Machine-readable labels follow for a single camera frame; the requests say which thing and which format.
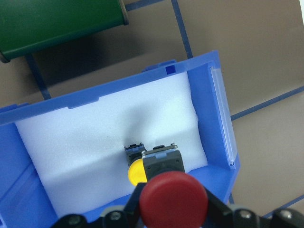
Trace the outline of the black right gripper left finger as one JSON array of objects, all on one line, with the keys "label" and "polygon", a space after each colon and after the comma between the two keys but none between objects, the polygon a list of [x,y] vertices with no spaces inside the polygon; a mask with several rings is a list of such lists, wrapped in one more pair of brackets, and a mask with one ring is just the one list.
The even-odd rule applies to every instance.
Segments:
[{"label": "black right gripper left finger", "polygon": [[128,225],[130,228],[144,228],[145,225],[140,215],[140,196],[146,183],[138,183],[132,192],[123,211],[126,214]]}]

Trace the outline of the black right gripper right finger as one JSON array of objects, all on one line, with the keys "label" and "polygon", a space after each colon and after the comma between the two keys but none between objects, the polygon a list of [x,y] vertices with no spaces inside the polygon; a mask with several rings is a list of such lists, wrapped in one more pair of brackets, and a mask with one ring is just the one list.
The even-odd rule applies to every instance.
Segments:
[{"label": "black right gripper right finger", "polygon": [[208,197],[207,218],[205,228],[232,228],[233,211],[218,199],[211,191],[205,189]]}]

